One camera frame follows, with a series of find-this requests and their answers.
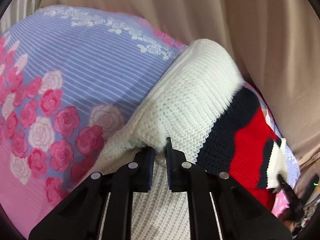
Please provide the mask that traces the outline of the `pink blue floral bed sheet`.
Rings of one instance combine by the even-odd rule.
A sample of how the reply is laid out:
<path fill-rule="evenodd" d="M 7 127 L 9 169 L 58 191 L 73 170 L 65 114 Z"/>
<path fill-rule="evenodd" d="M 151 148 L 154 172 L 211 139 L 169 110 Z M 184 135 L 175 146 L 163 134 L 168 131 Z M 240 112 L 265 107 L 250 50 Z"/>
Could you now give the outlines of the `pink blue floral bed sheet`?
<path fill-rule="evenodd" d="M 107 140 L 189 46 L 136 16 L 65 5 L 1 36 L 1 206 L 22 236 L 97 171 Z M 298 164 L 283 151 L 294 186 Z"/>

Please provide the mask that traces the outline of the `cluttered shelf items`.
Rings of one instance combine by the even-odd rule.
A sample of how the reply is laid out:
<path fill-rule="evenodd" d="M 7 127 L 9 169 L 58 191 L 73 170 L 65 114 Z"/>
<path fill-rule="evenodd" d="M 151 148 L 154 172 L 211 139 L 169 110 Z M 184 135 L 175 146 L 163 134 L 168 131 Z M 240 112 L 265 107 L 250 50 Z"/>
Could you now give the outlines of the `cluttered shelf items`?
<path fill-rule="evenodd" d="M 312 194 L 315 192 L 316 189 L 319 188 L 319 175 L 315 174 L 313 177 L 309 180 L 309 182 L 306 185 L 306 188 L 299 199 L 302 201 L 303 206 L 307 204 L 309 199 L 311 198 Z M 294 225 L 300 221 L 282 221 L 285 226 L 292 232 L 294 229 Z"/>

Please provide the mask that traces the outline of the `beige curtain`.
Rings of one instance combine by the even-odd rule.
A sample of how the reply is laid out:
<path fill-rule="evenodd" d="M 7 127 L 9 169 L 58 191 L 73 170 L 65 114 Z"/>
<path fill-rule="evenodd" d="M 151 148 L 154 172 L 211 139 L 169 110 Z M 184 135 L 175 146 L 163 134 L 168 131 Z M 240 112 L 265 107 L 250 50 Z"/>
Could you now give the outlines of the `beige curtain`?
<path fill-rule="evenodd" d="M 308 0 L 42 0 L 145 18 L 183 44 L 216 41 L 262 93 L 300 165 L 319 158 L 319 18 Z"/>

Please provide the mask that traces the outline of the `white red navy knit sweater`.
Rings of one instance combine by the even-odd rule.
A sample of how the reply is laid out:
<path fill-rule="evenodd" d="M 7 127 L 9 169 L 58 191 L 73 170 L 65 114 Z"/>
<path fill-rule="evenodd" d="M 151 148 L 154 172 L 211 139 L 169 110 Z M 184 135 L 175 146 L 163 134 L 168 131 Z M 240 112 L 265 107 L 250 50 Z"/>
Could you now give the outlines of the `white red navy knit sweater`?
<path fill-rule="evenodd" d="M 287 175 L 280 139 L 258 97 L 225 49 L 193 42 L 148 93 L 127 124 L 107 140 L 94 169 L 111 173 L 144 146 L 157 151 L 149 193 L 136 193 L 132 239 L 189 239 L 187 195 L 169 191 L 164 147 L 170 138 L 187 161 L 229 173 L 271 210 L 277 175 Z"/>

